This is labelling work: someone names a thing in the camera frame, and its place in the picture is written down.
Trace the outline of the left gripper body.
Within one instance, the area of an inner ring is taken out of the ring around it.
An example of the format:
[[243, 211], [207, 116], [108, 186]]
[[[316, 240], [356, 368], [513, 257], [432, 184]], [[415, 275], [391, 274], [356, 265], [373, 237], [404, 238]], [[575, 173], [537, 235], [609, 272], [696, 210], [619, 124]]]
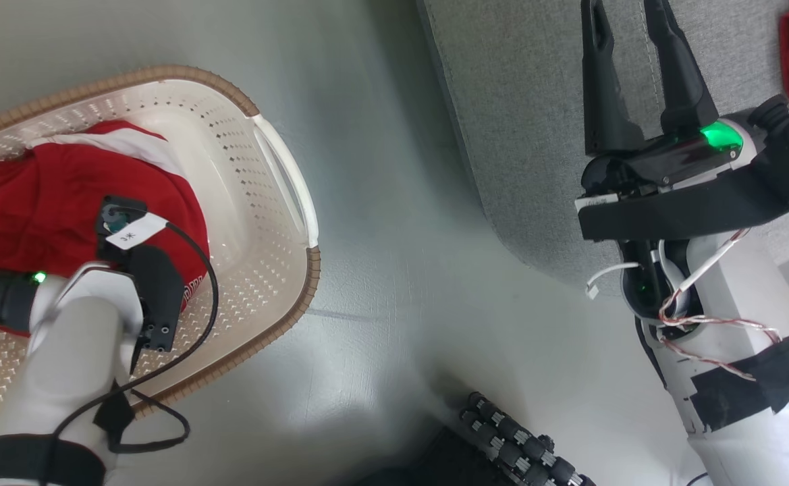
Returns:
[[0, 329], [9, 334], [29, 334], [31, 311], [39, 287], [48, 274], [0, 269]]

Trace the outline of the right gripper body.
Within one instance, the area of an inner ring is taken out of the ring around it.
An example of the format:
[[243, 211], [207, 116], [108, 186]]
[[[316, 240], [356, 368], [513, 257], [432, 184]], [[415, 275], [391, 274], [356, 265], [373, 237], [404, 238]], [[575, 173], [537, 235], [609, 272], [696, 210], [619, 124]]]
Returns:
[[644, 150], [592, 160], [580, 178], [586, 197], [640, 198], [681, 190], [748, 163], [748, 126], [718, 119], [690, 136], [657, 136]]

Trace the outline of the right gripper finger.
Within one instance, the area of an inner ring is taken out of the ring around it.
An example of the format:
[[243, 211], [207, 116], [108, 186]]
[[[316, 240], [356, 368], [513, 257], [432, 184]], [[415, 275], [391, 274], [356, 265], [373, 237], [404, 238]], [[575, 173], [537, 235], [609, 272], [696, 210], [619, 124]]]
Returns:
[[643, 5], [661, 73], [663, 133], [694, 132], [715, 123], [719, 113], [670, 3], [645, 1]]
[[632, 122], [614, 67], [614, 36], [601, 1], [580, 3], [584, 148], [587, 156], [632, 152], [644, 143]]

